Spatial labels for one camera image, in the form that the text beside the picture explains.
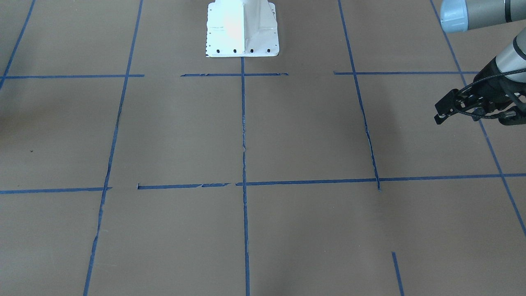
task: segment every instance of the black cable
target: black cable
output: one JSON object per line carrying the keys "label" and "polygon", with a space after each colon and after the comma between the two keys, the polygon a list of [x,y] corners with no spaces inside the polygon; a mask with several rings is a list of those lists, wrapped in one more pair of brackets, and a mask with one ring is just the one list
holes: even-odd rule
{"label": "black cable", "polygon": [[[493,79],[493,78],[497,78],[497,77],[503,77],[503,76],[508,76],[508,75],[514,75],[514,74],[519,74],[519,73],[524,73],[526,72],[526,68],[523,68],[523,69],[518,69],[518,70],[513,70],[513,71],[508,71],[508,72],[504,72],[504,73],[499,73],[499,74],[495,74],[495,75],[491,75],[491,76],[488,76],[488,77],[484,77],[480,80],[477,80],[477,81],[474,81],[473,83],[469,84],[469,85],[466,85],[463,89],[459,90],[455,96],[453,97],[453,110],[457,113],[460,113],[460,114],[463,114],[463,115],[467,115],[467,116],[471,116],[472,118],[474,119],[499,119],[499,118],[506,118],[506,114],[505,112],[500,112],[500,113],[497,113],[497,114],[494,114],[494,115],[476,115],[474,113],[470,113],[470,112],[466,112],[466,111],[462,111],[462,110],[459,110],[456,106],[455,106],[455,102],[456,102],[456,97],[465,93],[467,90],[469,90],[470,88],[472,88],[473,86],[481,83],[481,82],[484,82],[484,81],[487,81],[487,80],[490,80],[490,79]],[[521,106],[522,106],[522,102],[515,96],[515,94],[513,94],[513,97],[517,99],[518,102],[520,102]],[[510,99],[515,103],[515,100],[514,98],[510,96]]]}
{"label": "black cable", "polygon": [[504,90],[506,95],[515,103],[515,106],[517,106],[521,111],[526,112],[526,104],[523,103],[519,98],[514,94],[514,92],[510,91],[506,88],[504,85],[504,81],[500,81],[500,87]]}

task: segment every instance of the grid line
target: grid line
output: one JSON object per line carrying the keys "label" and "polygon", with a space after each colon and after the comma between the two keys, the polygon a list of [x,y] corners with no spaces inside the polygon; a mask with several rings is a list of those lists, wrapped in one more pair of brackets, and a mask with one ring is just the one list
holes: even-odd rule
{"label": "grid line", "polygon": [[[526,177],[526,173],[504,174],[505,177]],[[450,175],[450,176],[414,176],[414,177],[384,177],[381,182],[406,182],[406,181],[433,181],[433,180],[462,180],[462,179],[491,179],[500,178],[500,174],[483,175]],[[291,180],[291,181],[262,181],[246,182],[247,186],[271,186],[271,185],[307,185],[307,184],[338,184],[338,183],[371,183],[376,182],[375,178],[358,179],[326,179],[326,180]],[[138,190],[159,190],[159,189],[185,189],[185,188],[208,188],[226,187],[233,183],[209,183],[209,184],[174,184],[174,185],[139,185]],[[243,186],[243,182],[233,184]]]}
{"label": "grid line", "polygon": [[88,296],[89,283],[90,283],[91,276],[92,276],[93,264],[94,264],[94,261],[95,261],[95,253],[97,251],[98,237],[99,237],[99,234],[100,234],[100,225],[101,225],[102,217],[103,217],[103,213],[104,213],[104,204],[106,202],[106,193],[108,191],[109,177],[110,177],[110,174],[112,172],[113,156],[114,156],[114,153],[115,153],[115,146],[117,144],[117,135],[118,135],[118,132],[119,132],[120,115],[121,115],[122,110],[123,110],[124,98],[126,96],[126,88],[128,86],[128,78],[129,78],[129,74],[130,74],[130,68],[132,66],[131,62],[132,62],[132,59],[133,59],[133,52],[134,52],[134,47],[135,47],[135,41],[137,39],[137,32],[139,30],[139,21],[140,21],[141,11],[142,11],[142,8],[143,8],[143,1],[144,0],[140,0],[140,2],[139,2],[139,10],[137,12],[137,20],[135,22],[135,30],[134,30],[134,34],[133,34],[133,39],[131,41],[131,47],[130,47],[130,52],[129,52],[129,57],[128,57],[128,65],[127,65],[127,68],[126,68],[126,77],[124,78],[123,91],[122,91],[122,94],[120,96],[119,110],[117,112],[117,120],[115,122],[115,129],[114,129],[114,132],[113,132],[112,148],[110,149],[110,154],[109,154],[108,171],[107,171],[106,177],[104,179],[104,187],[103,187],[103,191],[102,191],[102,197],[100,198],[100,207],[99,207],[98,222],[97,222],[97,233],[95,235],[95,238],[93,239],[92,251],[91,251],[91,255],[89,257],[88,272],[86,274],[86,283],[84,284],[83,296]]}
{"label": "grid line", "polygon": [[[463,72],[464,74],[478,74],[478,72]],[[458,71],[391,71],[391,72],[337,72],[334,75],[457,75]]]}
{"label": "grid line", "polygon": [[183,74],[181,77],[241,77],[247,76],[289,76],[289,73],[203,73],[203,74]]}
{"label": "grid line", "polygon": [[102,74],[102,75],[21,75],[6,76],[6,79],[65,79],[65,78],[126,78],[144,77],[144,74]]}
{"label": "grid line", "polygon": [[343,8],[341,7],[341,0],[338,0],[338,6],[340,8],[341,23],[343,25],[343,33],[345,34],[345,40],[347,42],[347,50],[349,51],[349,59],[351,61],[352,75],[355,79],[356,93],[358,94],[358,102],[360,103],[360,109],[363,116],[363,124],[365,126],[365,134],[367,135],[367,141],[369,142],[369,148],[371,150],[372,167],[375,170],[375,177],[378,190],[381,190],[380,177],[378,176],[378,169],[376,167],[375,153],[372,149],[371,135],[369,134],[369,126],[367,124],[367,117],[365,110],[363,109],[363,101],[360,92],[360,85],[358,83],[358,75],[356,75],[355,60],[352,57],[351,43],[349,41],[349,34],[347,33],[347,25],[345,24],[345,17],[343,16]]}
{"label": "grid line", "polygon": [[243,219],[245,231],[245,293],[250,296],[250,259],[248,254],[248,202],[247,202],[247,120],[245,112],[245,58],[241,58],[241,123],[243,130]]}
{"label": "grid line", "polygon": [[396,253],[395,252],[391,252],[391,255],[393,257],[393,264],[395,265],[394,269],[395,269],[395,272],[396,272],[396,279],[398,281],[398,289],[400,290],[400,296],[404,296],[403,285],[402,285],[402,276],[400,275],[400,268],[398,267],[398,260],[396,258]]}
{"label": "grid line", "polygon": [[61,192],[82,192],[82,191],[102,191],[103,187],[86,188],[52,188],[52,189],[19,189],[19,190],[0,190],[2,194],[26,194],[26,193],[61,193]]}

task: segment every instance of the brown floor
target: brown floor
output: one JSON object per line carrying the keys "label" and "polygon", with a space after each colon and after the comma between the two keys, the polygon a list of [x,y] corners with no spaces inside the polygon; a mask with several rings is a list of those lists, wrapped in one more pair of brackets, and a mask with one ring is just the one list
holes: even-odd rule
{"label": "brown floor", "polygon": [[524,295],[526,126],[433,116],[525,22],[274,0],[213,59],[209,2],[0,3],[1,295]]}

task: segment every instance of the floor tile square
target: floor tile square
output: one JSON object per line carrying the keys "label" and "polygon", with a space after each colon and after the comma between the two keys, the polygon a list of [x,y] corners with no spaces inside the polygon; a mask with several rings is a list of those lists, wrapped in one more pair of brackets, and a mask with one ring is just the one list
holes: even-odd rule
{"label": "floor tile square", "polygon": [[111,186],[242,180],[240,77],[130,80]]}
{"label": "floor tile square", "polygon": [[430,2],[342,0],[342,7],[356,71],[457,71]]}
{"label": "floor tile square", "polygon": [[374,182],[247,192],[251,295],[399,295]]}
{"label": "floor tile square", "polygon": [[0,294],[82,294],[100,192],[8,194],[0,204]]}
{"label": "floor tile square", "polygon": [[90,295],[245,295],[242,189],[108,192]]}
{"label": "floor tile square", "polygon": [[461,87],[459,75],[364,75],[359,82],[380,177],[498,173],[478,123],[433,119],[435,103]]}
{"label": "floor tile square", "polygon": [[239,58],[206,57],[210,0],[145,1],[132,73],[154,77],[241,73]]}
{"label": "floor tile square", "polygon": [[37,1],[9,74],[125,74],[138,9],[139,1]]}
{"label": "floor tile square", "polygon": [[248,181],[374,177],[351,76],[246,78]]}
{"label": "floor tile square", "polygon": [[0,189],[100,187],[123,78],[7,80]]}
{"label": "floor tile square", "polygon": [[522,295],[526,241],[500,178],[385,182],[407,295]]}

